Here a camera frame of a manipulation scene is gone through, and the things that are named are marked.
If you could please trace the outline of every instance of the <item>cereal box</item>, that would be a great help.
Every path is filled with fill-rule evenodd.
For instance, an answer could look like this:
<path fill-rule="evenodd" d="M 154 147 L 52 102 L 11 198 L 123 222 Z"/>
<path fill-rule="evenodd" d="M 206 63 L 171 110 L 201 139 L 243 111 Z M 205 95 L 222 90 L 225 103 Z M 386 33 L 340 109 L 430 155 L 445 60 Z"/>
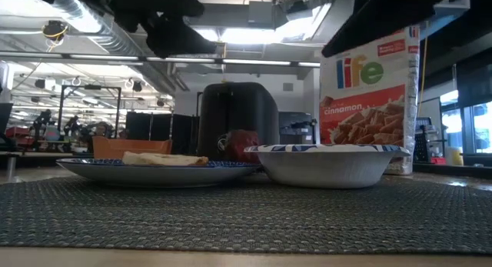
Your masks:
<path fill-rule="evenodd" d="M 412 26 L 321 60 L 322 143 L 399 145 L 413 153 L 419 42 Z M 411 171 L 407 157 L 386 173 Z"/>

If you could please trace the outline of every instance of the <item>life logo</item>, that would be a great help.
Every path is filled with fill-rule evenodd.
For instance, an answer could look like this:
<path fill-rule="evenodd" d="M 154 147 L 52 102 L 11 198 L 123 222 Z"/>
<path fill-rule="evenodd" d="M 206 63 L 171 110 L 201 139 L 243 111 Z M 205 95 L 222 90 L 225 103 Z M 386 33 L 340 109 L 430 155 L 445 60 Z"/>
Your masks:
<path fill-rule="evenodd" d="M 337 61 L 338 88 L 353 88 L 361 85 L 373 85 L 383 78 L 383 66 L 377 62 L 364 64 L 367 58 L 359 55 L 355 58 L 343 58 Z"/>

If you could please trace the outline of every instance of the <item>bowl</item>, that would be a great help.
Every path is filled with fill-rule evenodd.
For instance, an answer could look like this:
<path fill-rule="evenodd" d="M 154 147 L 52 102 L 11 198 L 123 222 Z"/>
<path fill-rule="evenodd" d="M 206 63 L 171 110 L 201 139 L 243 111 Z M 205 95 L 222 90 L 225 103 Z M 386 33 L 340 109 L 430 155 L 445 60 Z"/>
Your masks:
<path fill-rule="evenodd" d="M 396 145 L 261 145 L 244 152 L 257 153 L 276 182 L 329 189 L 374 185 L 392 158 L 410 155 Z"/>

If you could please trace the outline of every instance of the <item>placemat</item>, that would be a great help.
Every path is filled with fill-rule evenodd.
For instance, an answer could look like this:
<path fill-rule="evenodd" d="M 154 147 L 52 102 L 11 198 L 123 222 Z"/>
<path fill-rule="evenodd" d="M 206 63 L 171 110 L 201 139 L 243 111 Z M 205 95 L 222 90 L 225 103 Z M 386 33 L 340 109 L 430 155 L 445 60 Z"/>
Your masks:
<path fill-rule="evenodd" d="M 0 246 L 492 254 L 492 192 L 410 179 L 359 190 L 248 180 L 200 189 L 78 178 L 1 185 Z"/>

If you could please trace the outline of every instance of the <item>sandwich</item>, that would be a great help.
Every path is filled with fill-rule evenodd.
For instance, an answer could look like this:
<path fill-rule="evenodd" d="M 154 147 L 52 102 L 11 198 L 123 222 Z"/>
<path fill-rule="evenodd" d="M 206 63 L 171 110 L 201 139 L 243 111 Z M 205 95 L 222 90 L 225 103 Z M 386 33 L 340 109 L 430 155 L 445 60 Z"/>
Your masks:
<path fill-rule="evenodd" d="M 125 152 L 122 159 L 127 165 L 205 166 L 208 158 L 186 155 Z"/>

